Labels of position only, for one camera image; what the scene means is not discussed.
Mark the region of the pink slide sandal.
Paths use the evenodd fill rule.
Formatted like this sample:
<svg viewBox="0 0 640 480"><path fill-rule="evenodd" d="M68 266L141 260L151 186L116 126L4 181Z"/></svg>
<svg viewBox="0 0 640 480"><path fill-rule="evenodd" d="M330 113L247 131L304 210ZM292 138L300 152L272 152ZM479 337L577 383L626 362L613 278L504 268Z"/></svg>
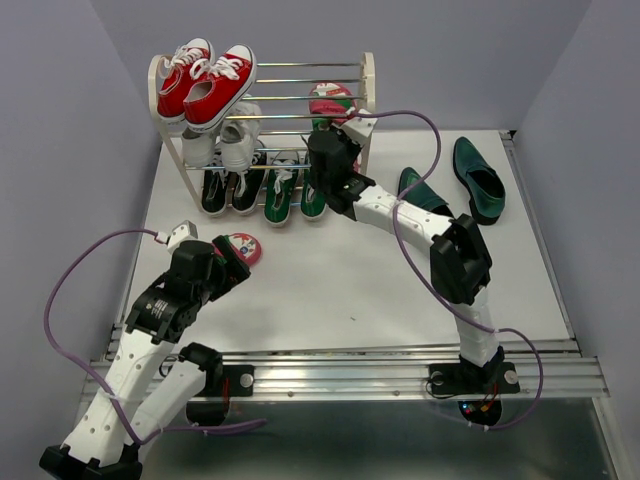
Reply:
<svg viewBox="0 0 640 480"><path fill-rule="evenodd" d="M309 92L309 113L313 131L334 132L341 141L347 138L340 127L346 122L345 118L338 118L338 114L346 114L357 104L352 92L338 82L320 82Z"/></svg>
<svg viewBox="0 0 640 480"><path fill-rule="evenodd" d="M219 235L211 243L214 247L214 266L223 268L229 276L249 276L251 267L262 256L260 242L247 233Z"/></svg>

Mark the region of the green canvas sneaker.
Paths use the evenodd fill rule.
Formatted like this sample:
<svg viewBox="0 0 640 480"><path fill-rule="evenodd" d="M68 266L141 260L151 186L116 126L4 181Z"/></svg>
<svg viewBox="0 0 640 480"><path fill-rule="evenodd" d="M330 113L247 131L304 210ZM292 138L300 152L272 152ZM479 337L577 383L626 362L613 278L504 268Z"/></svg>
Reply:
<svg viewBox="0 0 640 480"><path fill-rule="evenodd" d="M311 185L310 168L303 170L300 208L307 221L318 221L327 209L324 196Z"/></svg>
<svg viewBox="0 0 640 480"><path fill-rule="evenodd" d="M272 227L282 227L289 219L291 200L300 173L298 151L279 152L267 177L264 217Z"/></svg>

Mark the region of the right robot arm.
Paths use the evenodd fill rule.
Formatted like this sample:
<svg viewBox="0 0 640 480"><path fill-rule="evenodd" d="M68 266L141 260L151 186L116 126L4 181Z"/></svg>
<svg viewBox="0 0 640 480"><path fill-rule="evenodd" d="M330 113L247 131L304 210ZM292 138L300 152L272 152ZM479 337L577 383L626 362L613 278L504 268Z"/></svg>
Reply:
<svg viewBox="0 0 640 480"><path fill-rule="evenodd" d="M334 212L394 235L400 248L412 246L428 260L426 283L453 313L460 339L457 363L430 368L435 395L492 389L504 351L488 308L492 259L475 220L426 211L355 172L360 148L344 134L315 131L306 146L311 184Z"/></svg>

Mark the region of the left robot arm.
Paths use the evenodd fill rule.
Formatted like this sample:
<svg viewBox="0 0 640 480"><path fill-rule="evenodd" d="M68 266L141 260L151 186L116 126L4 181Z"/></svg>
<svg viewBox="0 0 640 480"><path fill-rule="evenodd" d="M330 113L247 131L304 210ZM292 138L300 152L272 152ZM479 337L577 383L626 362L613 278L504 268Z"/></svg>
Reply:
<svg viewBox="0 0 640 480"><path fill-rule="evenodd" d="M43 452L39 466L55 479L138 479L142 447L171 431L171 422L198 393L228 394L223 356L198 343L183 347L176 365L153 392L147 389L200 310L250 276L225 236L209 242L170 236L169 269L134 302L116 356L100 376L55 340L61 356L99 385L73 431Z"/></svg>

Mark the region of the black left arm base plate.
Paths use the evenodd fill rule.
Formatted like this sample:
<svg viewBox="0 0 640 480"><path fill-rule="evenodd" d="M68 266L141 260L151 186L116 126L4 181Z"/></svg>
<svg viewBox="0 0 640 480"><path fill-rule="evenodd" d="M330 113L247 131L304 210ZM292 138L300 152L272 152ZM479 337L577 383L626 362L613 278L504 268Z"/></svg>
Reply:
<svg viewBox="0 0 640 480"><path fill-rule="evenodd" d="M198 397L245 398L253 395L255 367L250 364L219 365L206 374Z"/></svg>

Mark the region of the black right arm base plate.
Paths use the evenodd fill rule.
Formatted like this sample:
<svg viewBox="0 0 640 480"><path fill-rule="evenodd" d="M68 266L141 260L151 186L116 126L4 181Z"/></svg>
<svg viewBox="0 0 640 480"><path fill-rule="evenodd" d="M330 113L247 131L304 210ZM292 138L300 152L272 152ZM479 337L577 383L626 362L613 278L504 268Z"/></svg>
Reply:
<svg viewBox="0 0 640 480"><path fill-rule="evenodd" d="M437 397L484 396L493 394L494 386L497 386L498 394L517 394L521 391L515 366L510 362L501 363L491 373L462 363L432 364L428 371L431 393Z"/></svg>

